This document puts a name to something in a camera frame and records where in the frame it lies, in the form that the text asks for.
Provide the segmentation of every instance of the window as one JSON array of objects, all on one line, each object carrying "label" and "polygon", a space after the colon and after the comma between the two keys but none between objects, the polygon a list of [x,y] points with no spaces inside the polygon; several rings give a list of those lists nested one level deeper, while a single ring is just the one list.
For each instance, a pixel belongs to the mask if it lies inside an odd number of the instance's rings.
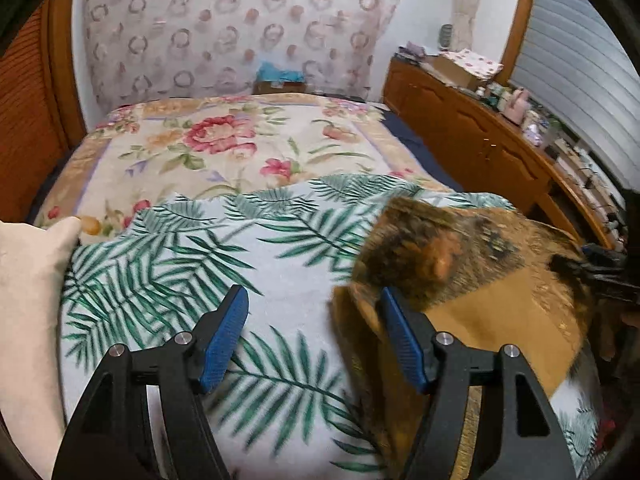
[{"label": "window", "polygon": [[511,83],[563,120],[618,186],[640,189],[640,78],[588,0],[534,0]]}]

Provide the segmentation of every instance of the small speaker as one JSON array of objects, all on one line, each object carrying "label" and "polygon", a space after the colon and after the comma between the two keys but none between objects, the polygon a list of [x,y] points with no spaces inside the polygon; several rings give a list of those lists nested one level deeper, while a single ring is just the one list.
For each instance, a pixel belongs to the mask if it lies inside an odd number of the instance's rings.
[{"label": "small speaker", "polygon": [[453,25],[447,23],[447,25],[440,27],[440,33],[438,34],[438,48],[440,50],[449,50],[452,34]]}]

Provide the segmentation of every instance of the yellow pillow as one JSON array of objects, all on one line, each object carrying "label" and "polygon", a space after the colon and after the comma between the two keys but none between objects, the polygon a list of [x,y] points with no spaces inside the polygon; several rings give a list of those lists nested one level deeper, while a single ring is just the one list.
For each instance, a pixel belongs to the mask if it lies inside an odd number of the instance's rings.
[{"label": "yellow pillow", "polygon": [[0,222],[0,412],[14,444],[50,479],[65,430],[56,337],[60,291],[80,220]]}]

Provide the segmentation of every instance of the metal screw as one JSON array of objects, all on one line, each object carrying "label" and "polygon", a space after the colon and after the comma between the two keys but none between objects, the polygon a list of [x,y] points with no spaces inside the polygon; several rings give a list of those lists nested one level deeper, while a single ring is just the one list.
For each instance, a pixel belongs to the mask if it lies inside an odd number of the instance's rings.
[{"label": "metal screw", "polygon": [[193,336],[191,335],[191,332],[180,332],[174,337],[174,341],[177,342],[178,345],[188,345],[192,339]]},{"label": "metal screw", "polygon": [[518,357],[520,355],[520,349],[516,345],[505,345],[504,353],[509,357]]},{"label": "metal screw", "polygon": [[109,355],[112,357],[120,357],[122,354],[124,354],[124,345],[120,343],[109,348]]},{"label": "metal screw", "polygon": [[438,332],[436,334],[436,341],[444,346],[449,346],[453,343],[453,336],[449,332]]}]

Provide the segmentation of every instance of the blue rubber pad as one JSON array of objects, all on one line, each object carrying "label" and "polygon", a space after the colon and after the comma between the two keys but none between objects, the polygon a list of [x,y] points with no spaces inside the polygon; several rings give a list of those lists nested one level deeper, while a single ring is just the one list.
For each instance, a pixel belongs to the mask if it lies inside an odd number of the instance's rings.
[{"label": "blue rubber pad", "polygon": [[420,393],[424,393],[429,381],[424,373],[424,356],[402,310],[388,288],[382,289],[382,305],[385,311],[386,332],[396,353],[400,369],[407,381]]},{"label": "blue rubber pad", "polygon": [[249,314],[249,295],[241,288],[226,311],[205,352],[200,386],[204,392],[216,388],[225,376],[226,367],[238,344],[240,332]]}]

